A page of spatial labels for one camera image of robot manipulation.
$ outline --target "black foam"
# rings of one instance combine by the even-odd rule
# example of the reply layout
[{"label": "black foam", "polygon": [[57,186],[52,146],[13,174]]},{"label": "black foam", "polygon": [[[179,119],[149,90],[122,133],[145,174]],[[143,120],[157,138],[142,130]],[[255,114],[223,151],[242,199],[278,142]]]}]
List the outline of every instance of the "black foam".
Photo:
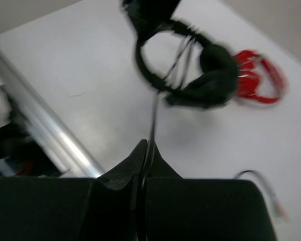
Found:
[{"label": "black foam", "polygon": [[260,191],[243,180],[149,178],[149,241],[275,241]]},{"label": "black foam", "polygon": [[0,241],[78,240],[92,182],[0,178]]}]

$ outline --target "wire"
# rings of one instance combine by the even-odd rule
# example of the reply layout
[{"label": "wire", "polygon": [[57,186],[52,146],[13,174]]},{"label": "wire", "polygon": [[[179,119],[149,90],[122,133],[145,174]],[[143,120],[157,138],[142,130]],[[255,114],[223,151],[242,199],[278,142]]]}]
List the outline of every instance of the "wire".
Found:
[{"label": "wire", "polygon": [[[183,47],[185,38],[181,41],[178,51],[175,57],[175,62],[169,68],[164,80],[166,80],[171,73],[178,67],[179,60],[183,55],[184,51],[186,50],[187,46],[190,44],[192,38],[188,40],[187,44]],[[151,169],[153,165],[154,155],[155,155],[155,137],[156,137],[156,127],[157,127],[157,116],[158,116],[158,107],[159,107],[159,98],[160,98],[160,91],[155,94],[154,101],[153,101],[153,111],[152,111],[152,125],[150,128],[149,140],[147,143],[146,154],[144,158],[144,162],[141,168],[141,172],[139,174],[139,185],[138,185],[138,193],[137,193],[137,236],[139,241],[146,241],[147,240],[147,233],[146,233],[146,225],[145,225],[145,183],[148,176],[151,174]]]},{"label": "wire", "polygon": [[15,174],[14,176],[18,176],[21,173],[25,171],[26,175],[29,176],[31,173],[31,169],[33,167],[34,163],[32,161],[26,161],[23,167],[21,167]]},{"label": "wire", "polygon": [[252,174],[258,182],[261,184],[263,190],[266,192],[266,194],[270,197],[271,203],[272,203],[272,211],[274,217],[281,217],[284,221],[288,221],[288,215],[286,211],[284,210],[283,206],[281,205],[278,197],[276,196],[276,193],[274,191],[274,188],[268,181],[268,179],[260,172],[255,170],[244,170],[239,172],[234,176],[234,179],[239,179],[243,174]]},{"label": "wire", "polygon": [[186,62],[185,62],[185,65],[184,65],[184,74],[182,76],[179,88],[182,88],[184,83],[185,83],[185,80],[186,80],[186,77],[187,77],[187,74],[188,74],[188,71],[189,71],[189,68],[190,68],[190,60],[191,60],[191,56],[192,56],[192,53],[193,53],[195,42],[196,42],[195,38],[190,38],[190,40],[188,41],[188,44],[190,43],[189,44],[189,51],[188,51],[188,54],[187,54],[187,57],[186,57]]}]

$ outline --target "black object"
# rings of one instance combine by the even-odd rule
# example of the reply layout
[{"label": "black object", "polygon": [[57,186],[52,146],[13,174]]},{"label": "black object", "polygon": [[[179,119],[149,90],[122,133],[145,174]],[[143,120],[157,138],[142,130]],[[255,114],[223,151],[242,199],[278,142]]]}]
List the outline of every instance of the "black object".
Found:
[{"label": "black object", "polygon": [[[157,13],[155,11],[152,12],[151,9],[148,14],[144,12],[136,13],[138,10],[136,6],[143,6],[146,3],[150,3],[150,1],[131,1],[131,3],[126,4],[125,8],[129,19],[136,29],[135,60],[143,77],[159,92],[166,91],[170,93],[166,97],[169,105],[204,109],[224,106],[234,96],[237,89],[238,67],[233,57],[224,47],[213,44],[202,33],[193,31],[190,26],[181,21],[171,19],[171,15],[175,10],[172,10],[173,5],[170,6],[171,8],[165,15],[152,19],[150,26],[146,25],[145,22],[147,21],[145,19],[149,19],[147,16],[157,16]],[[180,85],[177,88],[173,88],[163,76],[150,71],[144,61],[143,46],[151,37],[163,31],[172,31],[174,34],[182,37],[190,36],[194,42],[197,42],[203,48],[199,56],[199,62],[204,74],[193,80],[186,87]]]},{"label": "black object", "polygon": [[263,197],[244,180],[181,178],[155,150],[145,209],[136,209],[147,141],[97,179],[0,178],[0,240],[275,241]]},{"label": "black object", "polygon": [[42,148],[29,136],[25,128],[27,118],[19,110],[17,103],[6,92],[4,85],[0,86],[0,94],[7,100],[10,111],[7,125],[0,128],[0,159],[16,172],[25,162],[31,162],[31,176],[60,176],[61,173],[44,153]]}]

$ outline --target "floor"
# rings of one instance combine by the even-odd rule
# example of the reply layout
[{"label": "floor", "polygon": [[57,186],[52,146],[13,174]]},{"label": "floor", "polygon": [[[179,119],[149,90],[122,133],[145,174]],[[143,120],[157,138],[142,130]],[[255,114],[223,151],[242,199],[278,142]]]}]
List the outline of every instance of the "floor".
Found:
[{"label": "floor", "polygon": [[80,0],[0,0],[0,34]]},{"label": "floor", "polygon": [[223,1],[301,60],[301,0]]}]

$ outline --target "headset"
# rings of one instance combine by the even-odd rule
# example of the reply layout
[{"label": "headset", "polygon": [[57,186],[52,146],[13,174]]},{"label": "headset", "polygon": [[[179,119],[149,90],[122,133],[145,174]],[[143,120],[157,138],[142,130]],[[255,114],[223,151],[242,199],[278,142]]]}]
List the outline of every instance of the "headset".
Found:
[{"label": "headset", "polygon": [[[179,1],[168,2],[170,8],[162,7],[154,15],[149,13],[151,11],[149,9],[154,10],[154,5],[149,5],[149,1],[126,1],[123,4],[137,32],[135,61],[139,72],[158,92],[168,93],[165,100],[170,106],[203,109],[224,106],[237,91],[239,69],[236,61],[224,47],[212,43],[203,33],[192,30],[191,26],[181,20],[171,19]],[[153,73],[145,62],[143,48],[147,41],[157,33],[166,31],[184,38],[189,37],[189,42],[198,43],[202,48],[198,59],[203,74],[185,87],[183,83],[178,87],[173,87],[166,81],[167,76]]]}]

